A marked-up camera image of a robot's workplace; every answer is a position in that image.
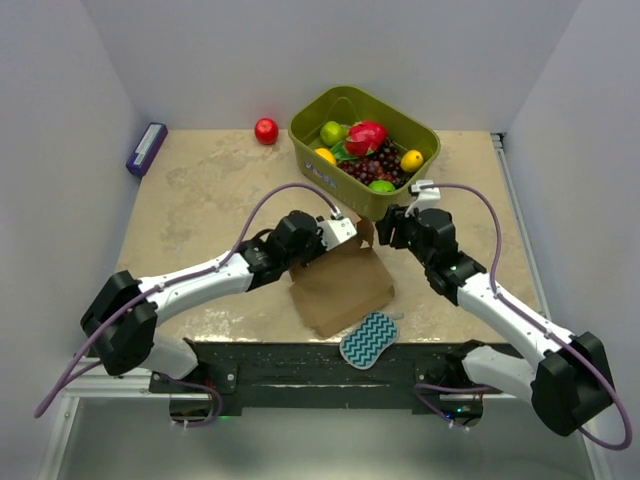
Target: sponge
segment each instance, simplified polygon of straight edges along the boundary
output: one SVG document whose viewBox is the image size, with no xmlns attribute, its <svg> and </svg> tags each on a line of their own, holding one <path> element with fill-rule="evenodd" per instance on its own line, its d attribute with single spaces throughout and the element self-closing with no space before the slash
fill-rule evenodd
<svg viewBox="0 0 640 480">
<path fill-rule="evenodd" d="M 340 354 L 359 370 L 371 368 L 382 352 L 398 338 L 398 327 L 389 315 L 374 312 L 340 342 Z"/>
</svg>

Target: green plastic basket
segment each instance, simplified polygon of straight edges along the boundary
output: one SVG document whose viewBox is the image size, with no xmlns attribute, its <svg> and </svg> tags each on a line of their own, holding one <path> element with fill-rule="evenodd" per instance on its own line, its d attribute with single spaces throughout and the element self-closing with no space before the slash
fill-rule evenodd
<svg viewBox="0 0 640 480">
<path fill-rule="evenodd" d="M 352 125 L 370 120 L 383 125 L 400 153 L 418 150 L 424 165 L 402 188 L 390 193 L 374 192 L 314 152 L 325 147 L 320 129 L 329 120 Z M 349 85 L 329 89 L 294 115 L 289 124 L 298 167 L 304 176 L 352 208 L 358 215 L 380 220 L 392 203 L 406 204 L 409 186 L 425 178 L 431 163 L 440 153 L 440 139 L 433 130 L 381 102 L 369 93 Z"/>
</svg>

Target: brown paper bag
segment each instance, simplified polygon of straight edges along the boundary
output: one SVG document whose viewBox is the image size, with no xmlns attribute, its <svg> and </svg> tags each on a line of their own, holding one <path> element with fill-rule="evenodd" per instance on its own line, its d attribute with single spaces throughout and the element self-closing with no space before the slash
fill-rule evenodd
<svg viewBox="0 0 640 480">
<path fill-rule="evenodd" d="M 385 307 L 394 297 L 393 279 L 372 248 L 374 227 L 358 219 L 358 236 L 290 270 L 289 288 L 304 324 L 330 337 Z"/>
</svg>

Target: green leaf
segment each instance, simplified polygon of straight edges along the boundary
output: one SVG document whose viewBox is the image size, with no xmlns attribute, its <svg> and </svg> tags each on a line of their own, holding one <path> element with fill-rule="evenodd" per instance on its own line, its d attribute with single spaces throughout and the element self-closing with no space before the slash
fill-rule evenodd
<svg viewBox="0 0 640 480">
<path fill-rule="evenodd" d="M 347 150 L 345 149 L 344 140 L 336 143 L 333 147 L 331 147 L 331 153 L 338 162 L 355 160 L 356 158 L 358 158 L 355 155 L 351 155 L 349 152 L 347 152 Z"/>
</svg>

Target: fruit basket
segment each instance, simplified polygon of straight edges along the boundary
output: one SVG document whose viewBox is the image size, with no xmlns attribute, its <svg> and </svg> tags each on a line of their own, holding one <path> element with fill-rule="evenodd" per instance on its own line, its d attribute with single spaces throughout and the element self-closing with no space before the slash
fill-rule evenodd
<svg viewBox="0 0 640 480">
<path fill-rule="evenodd" d="M 358 122 L 376 122 L 387 130 L 387 139 L 376 152 L 369 155 L 371 161 L 376 154 L 382 155 L 381 161 L 386 166 L 393 163 L 394 155 L 399 159 L 411 150 L 420 152 L 424 163 L 417 171 L 412 172 L 410 178 L 405 178 L 398 183 L 399 188 L 396 190 L 374 191 L 354 178 L 360 174 L 363 178 L 365 177 L 366 173 L 360 173 L 361 164 L 345 166 L 341 163 L 337 166 L 315 152 L 315 149 L 327 146 L 320 136 L 321 129 L 327 122 L 337 122 L 346 126 Z M 388 205 L 407 203 L 409 186 L 416 180 L 425 178 L 429 166 L 440 152 L 440 140 L 433 130 L 364 90 L 348 85 L 329 89 L 294 115 L 289 125 L 289 136 L 293 141 L 296 161 L 303 175 L 352 208 L 361 217 L 373 221 L 384 217 Z"/>
</svg>

